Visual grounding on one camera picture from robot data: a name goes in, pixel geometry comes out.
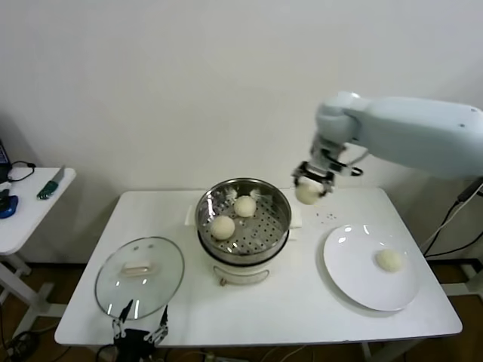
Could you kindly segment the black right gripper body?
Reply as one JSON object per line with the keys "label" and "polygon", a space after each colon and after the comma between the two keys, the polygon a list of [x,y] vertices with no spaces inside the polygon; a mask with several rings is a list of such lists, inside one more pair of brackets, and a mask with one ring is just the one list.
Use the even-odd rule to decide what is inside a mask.
{"label": "black right gripper body", "polygon": [[306,165],[306,177],[311,180],[332,180],[343,169],[343,165],[331,157],[327,149],[311,149]]}

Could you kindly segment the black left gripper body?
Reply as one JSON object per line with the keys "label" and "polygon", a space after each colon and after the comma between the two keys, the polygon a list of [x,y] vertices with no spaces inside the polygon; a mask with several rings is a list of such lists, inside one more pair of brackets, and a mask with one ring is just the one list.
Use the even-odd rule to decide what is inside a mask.
{"label": "black left gripper body", "polygon": [[113,339],[117,349],[115,362],[138,362],[149,358],[155,346],[149,341],[149,332],[145,330],[126,329],[125,336],[120,334]]}

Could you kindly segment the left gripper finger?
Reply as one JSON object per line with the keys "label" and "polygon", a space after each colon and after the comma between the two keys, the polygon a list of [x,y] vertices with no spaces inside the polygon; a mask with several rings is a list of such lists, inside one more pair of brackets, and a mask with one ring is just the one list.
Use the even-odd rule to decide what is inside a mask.
{"label": "left gripper finger", "polygon": [[129,303],[122,309],[121,314],[112,320],[113,339],[122,339],[126,337],[124,324],[127,320],[132,304],[133,300],[130,300]]}
{"label": "left gripper finger", "polygon": [[168,335],[168,305],[162,314],[162,318],[159,322],[157,329],[144,337],[144,340],[148,343],[160,343]]}

